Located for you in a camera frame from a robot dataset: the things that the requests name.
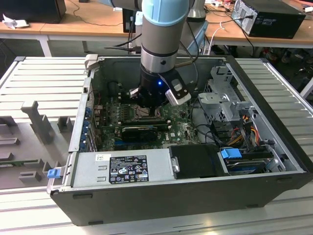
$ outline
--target red wire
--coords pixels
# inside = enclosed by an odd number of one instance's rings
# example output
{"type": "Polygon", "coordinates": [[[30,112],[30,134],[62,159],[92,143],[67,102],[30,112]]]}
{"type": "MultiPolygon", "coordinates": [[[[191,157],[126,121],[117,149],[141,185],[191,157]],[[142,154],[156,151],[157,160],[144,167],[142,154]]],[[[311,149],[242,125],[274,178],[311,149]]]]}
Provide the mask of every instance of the red wire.
{"type": "Polygon", "coordinates": [[[232,133],[231,133],[231,140],[233,139],[233,135],[234,135],[235,131],[237,131],[237,130],[239,130],[239,128],[235,128],[235,129],[232,131],[232,133]]]}

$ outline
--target black connector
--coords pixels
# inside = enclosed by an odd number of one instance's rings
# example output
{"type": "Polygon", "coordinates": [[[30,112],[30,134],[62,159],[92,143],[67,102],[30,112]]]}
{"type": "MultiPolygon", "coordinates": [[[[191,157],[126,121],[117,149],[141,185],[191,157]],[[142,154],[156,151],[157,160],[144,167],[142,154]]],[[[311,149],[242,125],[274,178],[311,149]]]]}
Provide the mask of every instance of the black connector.
{"type": "Polygon", "coordinates": [[[222,141],[229,141],[231,139],[231,133],[234,130],[232,124],[221,121],[213,121],[210,126],[211,133],[217,136],[222,141]]]}

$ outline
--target black computer tower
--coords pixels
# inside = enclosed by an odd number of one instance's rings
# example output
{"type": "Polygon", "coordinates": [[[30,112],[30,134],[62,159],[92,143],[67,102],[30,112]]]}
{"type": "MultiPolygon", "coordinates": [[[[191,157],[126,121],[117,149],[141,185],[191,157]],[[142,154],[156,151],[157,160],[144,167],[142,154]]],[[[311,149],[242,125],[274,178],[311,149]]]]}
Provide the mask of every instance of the black computer tower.
{"type": "Polygon", "coordinates": [[[231,14],[233,19],[241,18],[235,22],[250,37],[286,39],[294,37],[305,16],[279,0],[237,0],[231,14]]]}
{"type": "Polygon", "coordinates": [[[3,14],[15,20],[58,24],[66,12],[64,0],[2,0],[0,20],[3,14]]]}

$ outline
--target metal bracket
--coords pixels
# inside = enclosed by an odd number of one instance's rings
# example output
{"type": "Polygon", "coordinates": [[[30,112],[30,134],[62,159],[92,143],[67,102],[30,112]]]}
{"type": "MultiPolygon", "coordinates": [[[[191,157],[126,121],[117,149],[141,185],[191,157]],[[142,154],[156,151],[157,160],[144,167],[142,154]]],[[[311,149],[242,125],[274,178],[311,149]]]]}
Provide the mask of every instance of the metal bracket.
{"type": "Polygon", "coordinates": [[[180,172],[180,168],[179,168],[177,157],[171,158],[171,164],[172,164],[173,172],[174,173],[179,173],[180,172]]]}
{"type": "Polygon", "coordinates": [[[89,54],[85,58],[86,70],[91,70],[98,66],[98,54],[89,54]]]}

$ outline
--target black plastic cover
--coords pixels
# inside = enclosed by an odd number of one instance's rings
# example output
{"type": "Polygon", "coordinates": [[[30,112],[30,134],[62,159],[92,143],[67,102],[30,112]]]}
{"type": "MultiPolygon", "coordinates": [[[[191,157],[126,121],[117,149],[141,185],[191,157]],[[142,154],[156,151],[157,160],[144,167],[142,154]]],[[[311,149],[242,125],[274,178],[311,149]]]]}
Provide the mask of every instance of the black plastic cover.
{"type": "Polygon", "coordinates": [[[171,158],[177,158],[179,172],[176,179],[208,178],[224,176],[219,151],[212,144],[191,144],[170,146],[171,158]]]}

